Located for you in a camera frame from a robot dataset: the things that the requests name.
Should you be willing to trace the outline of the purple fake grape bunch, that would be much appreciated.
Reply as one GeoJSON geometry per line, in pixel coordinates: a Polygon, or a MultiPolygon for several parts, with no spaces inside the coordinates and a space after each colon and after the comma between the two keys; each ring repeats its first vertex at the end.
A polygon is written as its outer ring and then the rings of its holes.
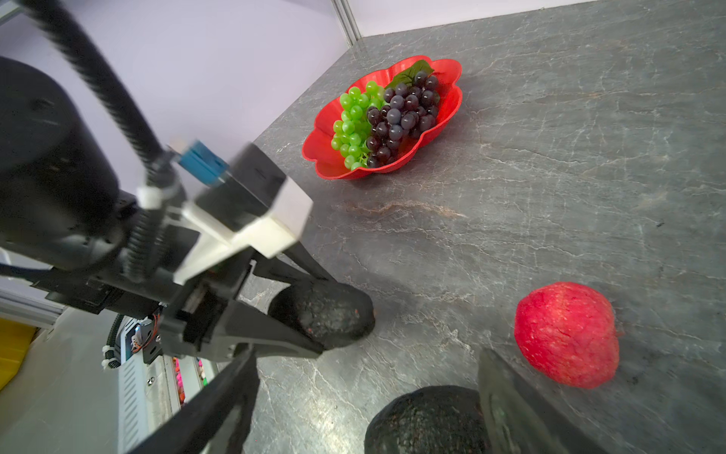
{"type": "Polygon", "coordinates": [[[371,154],[368,168],[381,168],[398,159],[406,140],[418,140],[438,123],[439,80],[427,70],[406,76],[383,91],[384,105],[371,109],[372,136],[366,141],[371,154]]]}

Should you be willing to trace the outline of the green fake grape bunch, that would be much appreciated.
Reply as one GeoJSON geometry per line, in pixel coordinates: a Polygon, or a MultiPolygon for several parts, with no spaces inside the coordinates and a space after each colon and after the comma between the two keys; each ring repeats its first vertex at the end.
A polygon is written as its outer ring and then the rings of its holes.
{"type": "Polygon", "coordinates": [[[366,141],[374,128],[368,112],[383,107],[383,87],[374,79],[367,79],[361,87],[353,86],[341,95],[338,105],[342,111],[332,124],[334,135],[330,145],[340,154],[347,170],[368,168],[371,152],[366,141]]]}

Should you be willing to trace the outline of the dark fake avocado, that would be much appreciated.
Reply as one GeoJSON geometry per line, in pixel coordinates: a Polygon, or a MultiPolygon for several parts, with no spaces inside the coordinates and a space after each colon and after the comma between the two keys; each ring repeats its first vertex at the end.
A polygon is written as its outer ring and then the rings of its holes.
{"type": "Polygon", "coordinates": [[[360,341],[375,327],[374,305],[368,294],[326,280],[296,283],[283,289],[272,299],[268,315],[325,350],[360,341]]]}
{"type": "Polygon", "coordinates": [[[367,454],[491,451],[479,392],[452,385],[393,399],[372,418],[364,437],[367,454]]]}

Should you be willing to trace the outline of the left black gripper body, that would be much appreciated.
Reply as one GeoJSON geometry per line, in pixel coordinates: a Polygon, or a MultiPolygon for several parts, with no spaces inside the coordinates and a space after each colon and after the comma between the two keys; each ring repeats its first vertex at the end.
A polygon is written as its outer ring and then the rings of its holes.
{"type": "Polygon", "coordinates": [[[183,227],[181,217],[180,224],[171,229],[175,245],[148,280],[132,283],[111,263],[96,275],[45,282],[48,299],[86,312],[108,309],[135,319],[158,310],[166,353],[228,361],[238,349],[248,346],[226,336],[226,310],[237,302],[250,275],[290,285],[317,280],[283,253],[266,258],[248,248],[178,285],[173,274],[199,236],[197,231],[183,227]]]}

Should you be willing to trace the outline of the red fake fruit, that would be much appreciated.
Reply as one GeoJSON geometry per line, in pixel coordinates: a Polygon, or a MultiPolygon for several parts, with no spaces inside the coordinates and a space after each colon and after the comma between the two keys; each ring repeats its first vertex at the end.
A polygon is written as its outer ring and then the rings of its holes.
{"type": "Polygon", "coordinates": [[[531,292],[517,305],[513,334],[529,364],[559,384],[594,389],[616,374],[614,310],[590,287],[558,282],[531,292]]]}

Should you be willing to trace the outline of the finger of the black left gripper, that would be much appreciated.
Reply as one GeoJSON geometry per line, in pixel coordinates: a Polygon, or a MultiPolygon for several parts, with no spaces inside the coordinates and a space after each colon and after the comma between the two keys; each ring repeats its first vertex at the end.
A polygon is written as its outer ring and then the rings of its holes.
{"type": "Polygon", "coordinates": [[[226,336],[251,346],[259,358],[317,359],[323,347],[253,306],[232,303],[226,310],[226,336]]]}
{"type": "Polygon", "coordinates": [[[296,242],[287,248],[283,255],[290,259],[295,265],[304,270],[312,278],[334,282],[335,278],[321,266],[321,264],[312,257],[311,253],[302,245],[296,242]]]}

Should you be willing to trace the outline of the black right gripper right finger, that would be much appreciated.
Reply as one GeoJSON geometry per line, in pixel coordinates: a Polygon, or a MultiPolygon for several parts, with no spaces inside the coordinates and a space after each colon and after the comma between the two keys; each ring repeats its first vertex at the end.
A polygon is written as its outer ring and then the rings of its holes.
{"type": "Polygon", "coordinates": [[[495,453],[603,453],[495,350],[478,360],[478,392],[495,453]]]}

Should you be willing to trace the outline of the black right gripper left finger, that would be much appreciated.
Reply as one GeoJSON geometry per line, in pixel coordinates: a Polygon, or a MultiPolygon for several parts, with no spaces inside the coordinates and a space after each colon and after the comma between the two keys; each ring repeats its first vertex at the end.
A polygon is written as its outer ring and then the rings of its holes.
{"type": "Polygon", "coordinates": [[[260,386],[251,346],[238,352],[188,404],[134,453],[242,453],[260,386]]]}

